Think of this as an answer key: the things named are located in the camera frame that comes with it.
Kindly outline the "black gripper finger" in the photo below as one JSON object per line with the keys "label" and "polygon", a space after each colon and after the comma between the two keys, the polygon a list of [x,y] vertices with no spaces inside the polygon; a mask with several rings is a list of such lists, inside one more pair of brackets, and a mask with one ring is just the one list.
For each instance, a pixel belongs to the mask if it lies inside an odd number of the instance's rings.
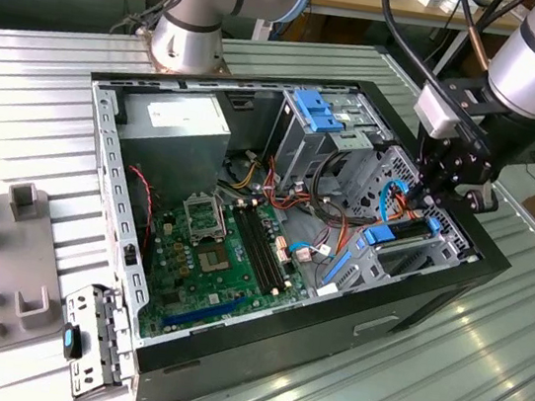
{"label": "black gripper finger", "polygon": [[437,161],[427,161],[419,166],[418,181],[406,194],[407,203],[419,203],[424,196],[432,191],[434,181],[439,174],[439,167],[440,163]]}
{"label": "black gripper finger", "polygon": [[460,184],[444,193],[440,206],[448,209],[462,206],[471,212],[487,213],[496,211],[499,203],[491,184]]}

